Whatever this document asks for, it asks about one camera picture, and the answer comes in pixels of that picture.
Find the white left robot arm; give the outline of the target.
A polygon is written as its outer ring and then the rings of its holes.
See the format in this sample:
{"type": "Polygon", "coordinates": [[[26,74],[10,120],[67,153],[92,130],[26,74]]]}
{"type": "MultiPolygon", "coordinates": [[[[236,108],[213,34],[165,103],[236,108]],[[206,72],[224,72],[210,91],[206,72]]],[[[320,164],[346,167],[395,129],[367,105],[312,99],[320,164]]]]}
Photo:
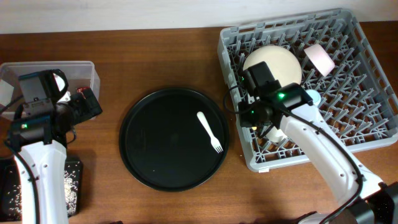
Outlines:
{"type": "Polygon", "coordinates": [[[21,182],[23,223],[68,223],[64,168],[67,133],[102,113],[90,87],[70,94],[59,69],[18,78],[24,102],[14,114],[5,146],[21,182]]]}

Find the white cup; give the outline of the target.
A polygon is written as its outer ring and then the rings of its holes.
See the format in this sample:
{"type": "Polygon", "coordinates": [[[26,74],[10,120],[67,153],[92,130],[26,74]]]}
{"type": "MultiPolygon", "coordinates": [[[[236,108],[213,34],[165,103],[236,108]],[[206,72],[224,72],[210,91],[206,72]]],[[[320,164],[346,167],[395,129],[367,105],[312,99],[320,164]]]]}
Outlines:
{"type": "Polygon", "coordinates": [[[282,132],[281,129],[277,129],[275,126],[271,128],[271,130],[266,134],[268,140],[272,142],[281,142],[287,136],[282,132]]]}

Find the pink small bowl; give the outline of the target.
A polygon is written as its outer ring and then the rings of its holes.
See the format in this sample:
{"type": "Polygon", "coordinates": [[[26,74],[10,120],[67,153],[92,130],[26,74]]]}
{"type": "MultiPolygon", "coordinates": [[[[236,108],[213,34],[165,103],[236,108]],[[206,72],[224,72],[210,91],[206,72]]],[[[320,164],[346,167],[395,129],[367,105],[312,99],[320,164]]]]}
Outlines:
{"type": "Polygon", "coordinates": [[[320,44],[307,47],[304,52],[308,59],[313,63],[315,68],[324,77],[326,77],[334,69],[334,61],[332,61],[331,57],[320,44]]]}

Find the white plastic utensil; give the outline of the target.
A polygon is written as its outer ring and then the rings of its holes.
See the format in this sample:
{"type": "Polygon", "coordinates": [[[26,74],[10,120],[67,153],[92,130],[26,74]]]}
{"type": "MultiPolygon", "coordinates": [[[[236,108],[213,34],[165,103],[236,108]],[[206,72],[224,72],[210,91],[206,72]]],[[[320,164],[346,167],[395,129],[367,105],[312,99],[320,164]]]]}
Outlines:
{"type": "Polygon", "coordinates": [[[200,123],[202,124],[202,126],[204,127],[205,131],[208,133],[209,137],[210,137],[210,142],[211,145],[213,146],[213,149],[217,152],[217,153],[221,153],[223,152],[223,148],[221,146],[220,141],[215,137],[215,135],[213,134],[212,129],[210,128],[210,125],[207,121],[206,116],[204,115],[203,112],[199,111],[197,113],[197,118],[200,121],[200,123]]]}

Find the red snack wrapper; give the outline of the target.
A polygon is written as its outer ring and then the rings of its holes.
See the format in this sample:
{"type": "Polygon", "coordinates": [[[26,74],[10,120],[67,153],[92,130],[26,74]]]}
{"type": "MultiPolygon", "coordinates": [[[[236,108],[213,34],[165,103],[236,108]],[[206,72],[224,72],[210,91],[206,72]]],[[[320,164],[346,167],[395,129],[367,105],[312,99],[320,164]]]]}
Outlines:
{"type": "Polygon", "coordinates": [[[86,87],[81,87],[81,88],[77,88],[76,91],[79,93],[82,93],[85,89],[86,89],[86,87]]]}

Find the light blue cup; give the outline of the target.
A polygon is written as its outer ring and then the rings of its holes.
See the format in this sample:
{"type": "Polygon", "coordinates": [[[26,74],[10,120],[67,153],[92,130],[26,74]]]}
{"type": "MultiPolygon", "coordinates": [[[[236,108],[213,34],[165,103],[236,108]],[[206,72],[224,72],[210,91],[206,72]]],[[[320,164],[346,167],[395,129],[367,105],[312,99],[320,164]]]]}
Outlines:
{"type": "Polygon", "coordinates": [[[313,104],[318,106],[322,100],[321,95],[316,90],[306,90],[307,94],[312,98],[313,104]]]}

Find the cream plate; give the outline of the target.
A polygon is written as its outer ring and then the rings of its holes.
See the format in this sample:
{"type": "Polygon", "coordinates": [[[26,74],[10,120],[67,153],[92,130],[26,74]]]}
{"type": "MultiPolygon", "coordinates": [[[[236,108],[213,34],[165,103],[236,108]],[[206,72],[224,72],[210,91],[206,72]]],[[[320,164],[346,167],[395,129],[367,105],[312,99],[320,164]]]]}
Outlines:
{"type": "Polygon", "coordinates": [[[289,50],[276,45],[260,47],[248,55],[243,70],[260,62],[267,64],[271,74],[279,81],[281,87],[291,83],[301,84],[301,66],[298,59],[289,50]]]}

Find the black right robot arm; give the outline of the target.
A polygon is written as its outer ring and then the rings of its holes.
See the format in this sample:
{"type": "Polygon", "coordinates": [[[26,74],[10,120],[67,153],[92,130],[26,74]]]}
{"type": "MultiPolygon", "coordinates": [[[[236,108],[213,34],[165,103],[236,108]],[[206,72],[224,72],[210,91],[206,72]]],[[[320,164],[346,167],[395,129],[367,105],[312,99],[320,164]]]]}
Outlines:
{"type": "Polygon", "coordinates": [[[330,129],[297,83],[281,86],[265,62],[241,72],[241,83],[254,102],[240,102],[244,126],[273,124],[310,159],[339,207],[308,213],[298,223],[397,223],[397,183],[387,185],[363,165],[330,129]]]}

